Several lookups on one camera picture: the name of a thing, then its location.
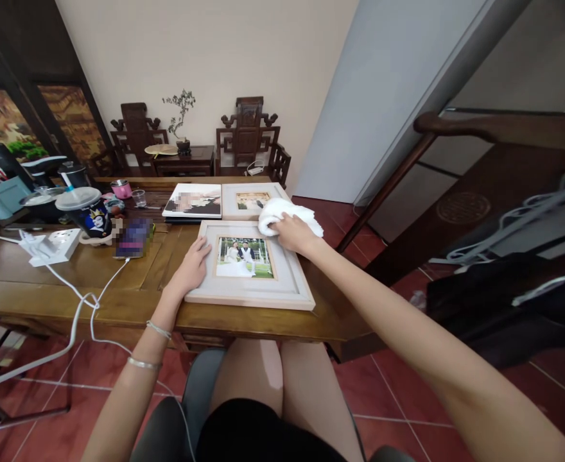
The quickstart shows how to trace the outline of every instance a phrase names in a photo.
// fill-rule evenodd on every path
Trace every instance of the teal box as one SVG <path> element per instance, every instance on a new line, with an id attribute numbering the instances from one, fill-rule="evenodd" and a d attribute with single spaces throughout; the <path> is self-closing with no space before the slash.
<path id="1" fill-rule="evenodd" d="M 0 219 L 10 218 L 21 209 L 19 201 L 31 194 L 24 182 L 18 176 L 0 183 Z"/>

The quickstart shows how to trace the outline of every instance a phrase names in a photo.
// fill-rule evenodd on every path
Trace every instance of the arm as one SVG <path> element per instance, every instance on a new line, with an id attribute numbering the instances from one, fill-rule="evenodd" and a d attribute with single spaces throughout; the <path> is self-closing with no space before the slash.
<path id="1" fill-rule="evenodd" d="M 271 226 L 281 245 L 318 266 L 430 385 L 478 461 L 565 461 L 565 437 L 468 346 L 336 253 L 298 217 L 286 215 Z"/>
<path id="2" fill-rule="evenodd" d="M 212 246 L 199 237 L 184 256 L 184 261 L 163 289 L 161 299 L 152 314 L 152 323 L 171 332 L 184 295 L 198 287 L 205 277 L 204 257 Z M 168 340 L 153 329 L 146 328 L 132 357 L 137 361 L 161 364 Z M 150 404 L 158 371 L 126 364 L 109 398 L 98 416 L 82 461 L 128 461 L 137 433 Z"/>

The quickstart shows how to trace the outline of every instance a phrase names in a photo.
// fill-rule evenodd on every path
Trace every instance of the bride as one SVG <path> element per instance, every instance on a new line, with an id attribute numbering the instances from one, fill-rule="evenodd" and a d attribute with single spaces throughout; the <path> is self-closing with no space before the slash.
<path id="1" fill-rule="evenodd" d="M 233 245 L 227 249 L 225 263 L 216 265 L 216 276 L 252 277 L 252 274 L 248 268 L 246 268 L 245 262 L 238 260 L 238 255 L 238 243 L 234 242 Z"/>

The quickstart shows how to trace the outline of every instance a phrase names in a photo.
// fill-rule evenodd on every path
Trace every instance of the potted plant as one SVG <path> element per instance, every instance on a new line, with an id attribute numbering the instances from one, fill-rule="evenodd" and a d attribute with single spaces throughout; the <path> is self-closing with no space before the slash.
<path id="1" fill-rule="evenodd" d="M 195 97 L 193 96 L 193 92 L 188 92 L 182 89 L 182 94 L 179 97 L 173 95 L 173 98 L 163 98 L 162 102 L 175 104 L 180 108 L 180 117 L 178 117 L 177 120 L 175 117 L 171 118 L 167 131 L 169 133 L 172 133 L 178 139 L 178 141 L 175 142 L 175 144 L 178 146 L 178 154 L 190 155 L 191 141 L 187 140 L 185 137 L 179 137 L 176 132 L 178 128 L 184 125 L 184 116 L 188 112 L 189 107 L 193 107 L 193 105 L 195 104 Z"/>
<path id="2" fill-rule="evenodd" d="M 9 152 L 17 157 L 20 164 L 24 162 L 32 162 L 40 158 L 49 157 L 49 153 L 45 148 L 41 148 L 32 142 L 13 141 L 6 145 Z"/>

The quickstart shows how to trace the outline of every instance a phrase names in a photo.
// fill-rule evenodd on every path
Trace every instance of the wooden table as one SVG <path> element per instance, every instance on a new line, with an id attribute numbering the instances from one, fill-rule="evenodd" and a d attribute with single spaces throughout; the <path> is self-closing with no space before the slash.
<path id="1" fill-rule="evenodd" d="M 214 176 L 214 146 L 191 146 L 191 155 L 159 155 L 154 159 L 158 176 L 192 174 Z"/>
<path id="2" fill-rule="evenodd" d="M 97 178 L 108 184 L 115 178 Z M 129 178 L 131 186 L 156 197 L 168 197 L 180 178 Z M 268 182 L 263 176 L 205 177 L 201 183 L 227 184 Z M 135 216 L 128 204 L 128 218 Z M 143 258 L 132 260 L 111 283 L 96 313 L 97 337 L 120 341 L 129 348 L 141 336 L 152 315 L 162 288 L 178 268 L 198 225 L 165 225 L 160 217 L 152 244 Z M 5 234 L 15 237 L 15 233 Z M 100 294 L 123 262 L 112 258 L 111 247 L 80 245 L 67 263 L 54 269 L 71 281 L 82 294 Z M 22 326 L 30 332 L 69 335 L 78 299 L 47 268 L 32 268 L 28 254 L 13 243 L 0 240 L 0 322 Z M 312 263 L 300 258 L 315 297 L 313 312 L 209 305 L 183 302 L 175 332 L 187 347 L 196 350 L 209 345 L 227 345 L 232 338 L 326 341 L 342 360 L 366 354 L 371 348 L 370 328 L 349 301 Z M 84 306 L 78 323 L 79 339 L 89 339 L 91 309 Z M 176 336 L 175 346 L 184 346 Z"/>

